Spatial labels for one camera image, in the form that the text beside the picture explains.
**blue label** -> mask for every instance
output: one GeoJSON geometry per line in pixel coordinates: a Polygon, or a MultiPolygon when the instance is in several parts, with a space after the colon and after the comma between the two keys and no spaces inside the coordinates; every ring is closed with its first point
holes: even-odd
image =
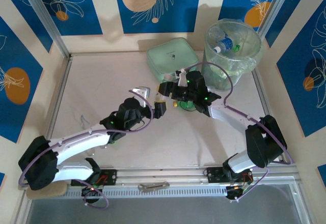
{"type": "Polygon", "coordinates": [[[226,37],[223,40],[221,40],[221,42],[224,43],[226,47],[226,52],[233,48],[233,42],[230,38],[226,37]]]}

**transparent bucket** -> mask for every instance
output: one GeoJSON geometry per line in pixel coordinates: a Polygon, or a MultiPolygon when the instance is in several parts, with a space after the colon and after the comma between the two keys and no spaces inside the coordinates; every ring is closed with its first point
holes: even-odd
{"type": "MultiPolygon", "coordinates": [[[[228,35],[231,33],[241,34],[240,49],[226,53],[216,53],[213,48],[216,42],[209,38],[208,30],[205,35],[205,51],[203,62],[212,62],[226,70],[232,79],[233,85],[237,84],[242,74],[251,72],[263,57],[264,49],[260,37],[255,30],[241,20],[222,19],[213,24],[224,30],[228,35]]],[[[207,86],[218,90],[228,90],[231,84],[225,73],[216,66],[202,65],[202,75],[207,86]]]]}

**plastic bottle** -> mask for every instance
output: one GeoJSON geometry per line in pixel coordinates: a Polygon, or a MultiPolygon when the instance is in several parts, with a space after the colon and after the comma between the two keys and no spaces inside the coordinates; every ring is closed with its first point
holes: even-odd
{"type": "Polygon", "coordinates": [[[241,42],[241,35],[239,33],[232,33],[231,35],[228,35],[223,40],[217,42],[217,45],[215,48],[213,48],[214,52],[220,53],[220,52],[227,52],[231,50],[233,47],[238,45],[241,42]]]}
{"type": "Polygon", "coordinates": [[[213,26],[208,30],[208,36],[215,42],[218,42],[225,38],[226,33],[221,28],[213,26]]]}

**wire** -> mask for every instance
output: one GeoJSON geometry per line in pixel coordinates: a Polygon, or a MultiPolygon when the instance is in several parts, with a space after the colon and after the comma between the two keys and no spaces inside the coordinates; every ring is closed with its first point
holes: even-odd
{"type": "Polygon", "coordinates": [[[102,175],[96,182],[95,182],[95,184],[98,184],[102,179],[104,179],[103,180],[103,184],[105,183],[105,181],[107,180],[107,176],[106,175],[102,175]]]}
{"type": "Polygon", "coordinates": [[[269,173],[269,168],[266,167],[266,173],[251,188],[249,188],[243,195],[241,195],[236,200],[231,200],[231,202],[234,202],[234,201],[237,201],[238,202],[239,200],[241,200],[244,196],[246,196],[248,194],[248,192],[250,192],[251,190],[253,190],[258,185],[258,183],[267,176],[268,173],[269,173]]]}
{"type": "Polygon", "coordinates": [[[107,208],[108,208],[108,206],[109,206],[109,202],[108,202],[107,197],[103,194],[103,192],[101,192],[100,190],[98,190],[97,188],[95,188],[94,186],[92,186],[91,184],[89,184],[88,182],[85,182],[85,181],[83,181],[83,180],[79,180],[79,179],[75,179],[75,180],[76,180],[77,182],[80,182],[81,184],[84,184],[84,185],[88,186],[90,189],[93,189],[94,191],[96,191],[98,194],[100,194],[100,195],[104,198],[104,200],[105,200],[105,202],[106,202],[106,206],[105,206],[105,207],[99,207],[99,206],[95,206],[95,205],[91,205],[91,204],[87,203],[87,201],[86,201],[86,197],[87,197],[87,195],[89,195],[90,192],[91,192],[91,191],[89,191],[89,192],[88,192],[87,194],[85,194],[85,196],[84,196],[84,202],[85,202],[85,205],[88,205],[88,206],[93,207],[93,208],[96,208],[96,209],[107,209],[107,208]]]}
{"type": "Polygon", "coordinates": [[[145,125],[145,121],[141,120],[141,122],[143,122],[143,124],[140,127],[138,127],[137,129],[135,129],[135,130],[139,130],[145,125]]]}
{"type": "Polygon", "coordinates": [[[83,130],[86,130],[86,128],[84,127],[85,124],[83,120],[88,124],[88,128],[90,128],[91,123],[89,123],[89,121],[85,119],[84,115],[81,115],[80,120],[81,120],[81,127],[83,130]]]}
{"type": "Polygon", "coordinates": [[[243,177],[243,184],[245,184],[246,183],[246,174],[243,174],[242,177],[243,177]]]}
{"type": "MultiPolygon", "coordinates": [[[[135,130],[135,131],[122,131],[122,130],[114,130],[114,129],[102,129],[102,130],[93,130],[93,131],[89,131],[89,132],[85,132],[83,134],[79,134],[79,135],[76,135],[76,136],[73,136],[71,138],[68,138],[68,139],[65,139],[61,142],[61,144],[58,142],[52,146],[50,146],[49,148],[47,148],[46,150],[42,151],[40,154],[38,154],[26,167],[25,169],[22,171],[20,177],[19,177],[19,180],[18,180],[18,184],[21,186],[21,187],[28,187],[29,185],[28,184],[25,184],[23,181],[24,181],[24,177],[25,177],[25,174],[28,172],[28,170],[32,167],[32,165],[42,156],[44,155],[46,152],[56,148],[56,147],[60,147],[66,143],[69,143],[69,142],[73,142],[77,139],[81,139],[85,136],[89,136],[89,135],[92,135],[93,133],[99,133],[99,134],[103,134],[103,135],[106,135],[108,132],[118,132],[118,133],[135,133],[135,132],[139,132],[139,131],[142,131],[144,130],[146,127],[148,127],[148,125],[152,122],[153,118],[154,118],[154,113],[153,113],[153,109],[152,109],[152,106],[151,104],[141,95],[139,95],[138,93],[132,91],[132,90],[129,90],[130,93],[140,97],[141,99],[143,99],[146,103],[146,105],[149,107],[149,111],[151,113],[151,117],[149,119],[149,122],[141,129],[138,129],[138,130],[135,130]]],[[[89,183],[83,181],[83,180],[79,180],[79,179],[76,179],[76,181],[78,182],[81,182],[87,186],[90,186],[90,187],[93,187],[92,185],[90,185],[89,183]]],[[[100,191],[98,191],[98,193],[100,193],[101,196],[104,197],[105,201],[107,202],[107,206],[105,208],[108,207],[108,199],[106,198],[105,195],[103,195],[100,191]]]]}
{"type": "Polygon", "coordinates": [[[247,176],[250,178],[250,180],[254,181],[253,177],[247,174],[247,176]]]}

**plastic bin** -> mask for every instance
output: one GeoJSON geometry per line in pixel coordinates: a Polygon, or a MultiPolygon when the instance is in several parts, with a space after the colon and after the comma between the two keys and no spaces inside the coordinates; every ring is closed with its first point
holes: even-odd
{"type": "Polygon", "coordinates": [[[147,50],[148,66],[159,82],[176,81],[176,70],[198,61],[198,56],[184,38],[177,38],[147,50]]]}
{"type": "MultiPolygon", "coordinates": [[[[234,85],[239,81],[242,74],[251,72],[258,65],[263,57],[263,47],[260,37],[255,30],[243,23],[241,20],[222,19],[213,24],[224,30],[227,34],[238,32],[242,40],[239,43],[240,50],[226,53],[216,53],[213,51],[215,42],[208,36],[208,30],[205,35],[204,62],[212,62],[222,66],[231,76],[234,85]]],[[[230,82],[225,73],[218,67],[212,65],[202,65],[202,74],[205,77],[207,86],[218,90],[228,90],[231,88],[230,82]]]]}

